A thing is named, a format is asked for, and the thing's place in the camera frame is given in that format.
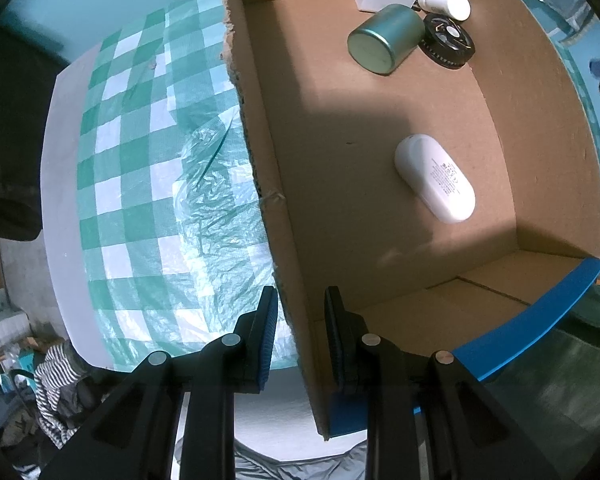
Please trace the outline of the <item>white oval case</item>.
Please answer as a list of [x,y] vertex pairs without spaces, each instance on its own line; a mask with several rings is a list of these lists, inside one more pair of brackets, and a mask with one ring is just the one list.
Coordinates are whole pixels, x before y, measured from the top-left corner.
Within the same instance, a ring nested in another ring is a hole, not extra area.
[[471,183],[443,146],[428,134],[412,134],[394,152],[400,177],[441,222],[468,220],[476,208]]

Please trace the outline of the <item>blue-edged cardboard box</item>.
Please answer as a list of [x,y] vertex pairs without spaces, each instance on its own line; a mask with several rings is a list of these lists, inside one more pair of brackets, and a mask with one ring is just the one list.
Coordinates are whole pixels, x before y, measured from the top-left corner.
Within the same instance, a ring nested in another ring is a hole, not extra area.
[[[225,59],[317,431],[337,422],[326,289],[402,350],[449,350],[486,378],[543,337],[600,274],[600,164],[576,89],[521,0],[469,0],[474,57],[364,70],[354,0],[224,0]],[[438,220],[394,166],[428,134],[476,194]]]

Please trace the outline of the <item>small white bottle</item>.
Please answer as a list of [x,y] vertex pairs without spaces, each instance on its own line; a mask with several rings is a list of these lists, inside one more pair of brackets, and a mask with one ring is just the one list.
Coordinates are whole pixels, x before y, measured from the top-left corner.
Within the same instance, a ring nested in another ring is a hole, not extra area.
[[443,14],[457,21],[467,21],[471,14],[469,0],[417,0],[419,7],[430,13]]

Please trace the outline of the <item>striped cloth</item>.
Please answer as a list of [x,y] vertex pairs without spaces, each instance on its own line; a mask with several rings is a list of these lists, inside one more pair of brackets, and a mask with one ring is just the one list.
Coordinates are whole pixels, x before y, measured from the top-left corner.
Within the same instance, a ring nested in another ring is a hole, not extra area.
[[62,448],[102,403],[109,387],[108,370],[82,359],[70,341],[48,348],[35,367],[38,426],[56,448]]

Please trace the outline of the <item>green checkered tablecloth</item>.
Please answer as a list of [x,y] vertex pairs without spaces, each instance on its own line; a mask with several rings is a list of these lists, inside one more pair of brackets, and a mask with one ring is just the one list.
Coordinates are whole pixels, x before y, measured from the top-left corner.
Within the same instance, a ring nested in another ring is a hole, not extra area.
[[123,26],[95,58],[76,206],[115,370],[201,349],[274,281],[224,35],[222,0],[184,0]]

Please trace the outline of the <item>round black fan disc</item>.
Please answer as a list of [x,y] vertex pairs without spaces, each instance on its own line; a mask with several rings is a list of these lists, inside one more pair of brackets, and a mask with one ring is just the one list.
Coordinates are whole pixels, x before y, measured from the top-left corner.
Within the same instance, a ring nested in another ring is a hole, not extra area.
[[452,18],[429,13],[424,17],[424,26],[425,33],[418,45],[428,58],[440,66],[458,70],[476,53],[474,40]]

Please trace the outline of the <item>green metallic cylinder can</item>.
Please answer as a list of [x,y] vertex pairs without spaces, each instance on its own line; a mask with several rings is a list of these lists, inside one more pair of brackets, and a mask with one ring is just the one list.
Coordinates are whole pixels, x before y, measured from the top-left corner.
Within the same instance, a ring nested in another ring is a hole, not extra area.
[[363,68],[389,75],[424,38],[424,20],[411,8],[393,3],[353,29],[347,39],[349,54]]

